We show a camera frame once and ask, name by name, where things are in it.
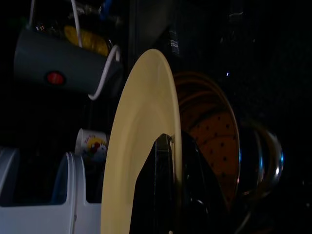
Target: red button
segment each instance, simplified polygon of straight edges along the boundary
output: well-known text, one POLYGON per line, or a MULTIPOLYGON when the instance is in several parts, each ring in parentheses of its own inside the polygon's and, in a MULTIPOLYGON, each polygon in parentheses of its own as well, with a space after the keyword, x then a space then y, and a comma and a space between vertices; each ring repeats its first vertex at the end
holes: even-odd
POLYGON ((50 84, 60 85, 65 82, 65 78, 58 72, 51 72, 47 76, 47 80, 50 84))

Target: yellow object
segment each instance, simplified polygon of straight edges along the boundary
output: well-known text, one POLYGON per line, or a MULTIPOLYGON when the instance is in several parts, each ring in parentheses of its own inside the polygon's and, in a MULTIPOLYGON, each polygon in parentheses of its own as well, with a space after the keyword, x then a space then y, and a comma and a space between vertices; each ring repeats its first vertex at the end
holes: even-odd
MULTIPOLYGON (((74 45, 78 45, 76 29, 72 26, 65 26, 64 33, 66 38, 74 45)), ((108 56, 109 48, 104 38, 94 33, 81 30, 82 47, 95 53, 108 56)))
POLYGON ((137 177, 163 133, 173 139, 179 214, 182 145, 176 87, 166 58, 152 49, 134 65, 116 111, 104 174, 101 234, 129 233, 137 177))

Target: cup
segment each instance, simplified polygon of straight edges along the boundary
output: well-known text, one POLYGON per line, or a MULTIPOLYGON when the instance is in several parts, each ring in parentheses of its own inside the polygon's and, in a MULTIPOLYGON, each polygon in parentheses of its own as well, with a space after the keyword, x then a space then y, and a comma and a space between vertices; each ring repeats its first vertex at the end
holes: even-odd
POLYGON ((76 139, 75 154, 83 159, 104 162, 109 136, 106 133, 80 129, 76 139))

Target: white cup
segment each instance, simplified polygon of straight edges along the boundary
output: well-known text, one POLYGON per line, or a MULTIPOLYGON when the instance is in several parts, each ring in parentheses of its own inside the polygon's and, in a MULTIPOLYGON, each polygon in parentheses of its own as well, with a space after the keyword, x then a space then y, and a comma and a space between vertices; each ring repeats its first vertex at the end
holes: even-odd
POLYGON ((106 160, 109 136, 105 133, 81 129, 78 132, 75 154, 95 162, 106 160))

